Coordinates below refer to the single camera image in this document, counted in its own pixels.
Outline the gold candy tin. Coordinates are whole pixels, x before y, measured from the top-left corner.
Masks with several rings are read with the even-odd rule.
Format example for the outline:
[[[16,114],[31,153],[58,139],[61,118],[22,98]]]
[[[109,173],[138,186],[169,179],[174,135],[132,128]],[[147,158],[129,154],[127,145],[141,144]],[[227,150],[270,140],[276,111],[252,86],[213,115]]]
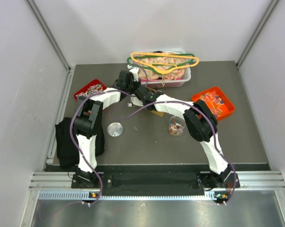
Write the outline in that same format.
[[[158,91],[157,89],[154,89],[154,88],[151,88],[151,87],[147,87],[147,89],[148,89],[150,92],[152,92],[152,93],[155,93],[155,92]],[[157,116],[160,116],[160,117],[163,117],[163,116],[165,115],[164,112],[158,112],[158,111],[156,111],[156,110],[152,110],[151,113],[153,113],[153,114],[155,114],[155,115],[157,115]]]

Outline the red candy tray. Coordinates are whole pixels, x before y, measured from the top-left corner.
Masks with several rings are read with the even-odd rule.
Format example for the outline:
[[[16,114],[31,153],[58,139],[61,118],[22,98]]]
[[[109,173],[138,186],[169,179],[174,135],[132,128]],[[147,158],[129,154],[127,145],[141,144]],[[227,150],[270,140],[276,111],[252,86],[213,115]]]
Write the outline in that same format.
[[[79,91],[77,91],[73,97],[75,100],[78,100],[79,97],[84,96],[87,97],[91,94],[96,94],[99,92],[103,92],[107,89],[107,86],[104,85],[101,81],[98,79],[94,79],[88,84],[86,84],[84,87],[82,87]]]

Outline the orange candy tray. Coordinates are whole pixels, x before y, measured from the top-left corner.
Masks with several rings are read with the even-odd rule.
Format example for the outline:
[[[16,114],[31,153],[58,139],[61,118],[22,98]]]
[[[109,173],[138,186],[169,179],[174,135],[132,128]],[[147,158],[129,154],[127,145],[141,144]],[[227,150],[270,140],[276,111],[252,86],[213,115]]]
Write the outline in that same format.
[[[211,87],[196,93],[191,100],[204,101],[218,121],[231,116],[235,111],[234,105],[219,87]]]

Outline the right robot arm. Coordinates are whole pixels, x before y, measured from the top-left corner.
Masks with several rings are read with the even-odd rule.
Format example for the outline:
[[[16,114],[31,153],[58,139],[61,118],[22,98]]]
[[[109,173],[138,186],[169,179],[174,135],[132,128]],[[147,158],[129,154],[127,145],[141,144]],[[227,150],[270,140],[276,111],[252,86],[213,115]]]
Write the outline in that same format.
[[[139,87],[134,95],[138,104],[146,109],[168,113],[184,120],[190,136],[201,143],[210,169],[209,174],[198,177],[202,189],[209,191],[226,186],[234,166],[223,155],[218,141],[217,119],[204,101],[181,101],[160,91],[153,93],[146,87]]]

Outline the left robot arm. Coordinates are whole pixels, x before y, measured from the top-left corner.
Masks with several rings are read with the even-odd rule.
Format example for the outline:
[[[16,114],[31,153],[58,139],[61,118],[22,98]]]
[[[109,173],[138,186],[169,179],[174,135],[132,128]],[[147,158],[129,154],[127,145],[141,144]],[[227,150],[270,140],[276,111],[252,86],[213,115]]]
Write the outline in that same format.
[[[134,67],[122,70],[113,87],[78,99],[69,129],[71,140],[79,151],[79,164],[73,177],[76,183],[90,188],[103,184],[96,171],[96,156],[104,152],[103,110],[131,96],[140,86],[138,68]]]

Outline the clear glass jar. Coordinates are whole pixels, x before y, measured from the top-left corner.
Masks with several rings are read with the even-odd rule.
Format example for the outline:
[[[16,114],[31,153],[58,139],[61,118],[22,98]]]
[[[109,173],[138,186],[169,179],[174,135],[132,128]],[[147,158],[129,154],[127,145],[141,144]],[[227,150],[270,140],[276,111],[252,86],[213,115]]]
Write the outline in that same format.
[[[186,127],[185,121],[177,116],[172,116],[169,120],[169,133],[172,136],[179,137],[183,134],[184,128]]]

